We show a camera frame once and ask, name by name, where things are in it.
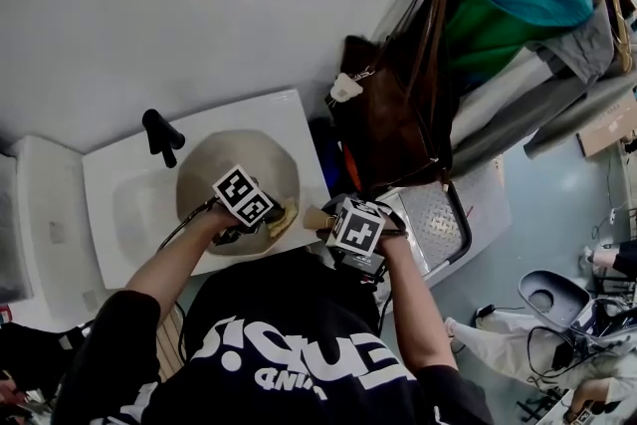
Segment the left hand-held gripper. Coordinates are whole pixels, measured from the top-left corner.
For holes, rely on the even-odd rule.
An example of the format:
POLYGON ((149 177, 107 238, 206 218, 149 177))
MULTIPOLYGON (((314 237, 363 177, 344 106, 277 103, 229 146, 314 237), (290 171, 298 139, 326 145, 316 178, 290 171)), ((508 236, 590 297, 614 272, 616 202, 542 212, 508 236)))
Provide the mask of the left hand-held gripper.
POLYGON ((226 229, 216 244, 231 244, 244 234, 273 235, 275 220, 263 221, 272 211, 273 218, 282 218, 286 208, 275 205, 258 183, 240 166, 235 165, 213 184, 216 198, 239 220, 240 224, 226 229))

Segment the person's left hand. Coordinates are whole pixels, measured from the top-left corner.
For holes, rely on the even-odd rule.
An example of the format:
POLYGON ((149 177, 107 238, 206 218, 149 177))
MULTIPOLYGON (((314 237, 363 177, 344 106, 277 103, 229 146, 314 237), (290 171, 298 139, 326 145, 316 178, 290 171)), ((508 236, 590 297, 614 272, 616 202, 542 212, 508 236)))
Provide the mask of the person's left hand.
POLYGON ((203 214, 203 224, 213 232, 221 232, 230 227, 240 224, 236 218, 223 204, 215 203, 212 208, 203 214))

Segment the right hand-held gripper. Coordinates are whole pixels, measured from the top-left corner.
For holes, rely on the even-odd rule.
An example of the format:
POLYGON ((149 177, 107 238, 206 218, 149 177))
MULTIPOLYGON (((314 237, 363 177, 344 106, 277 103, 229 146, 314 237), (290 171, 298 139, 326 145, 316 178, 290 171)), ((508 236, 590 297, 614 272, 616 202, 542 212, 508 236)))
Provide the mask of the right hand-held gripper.
POLYGON ((401 218, 387 204, 349 196, 330 199, 321 210, 334 219, 325 245, 336 256, 370 256, 384 238, 406 237, 401 218))

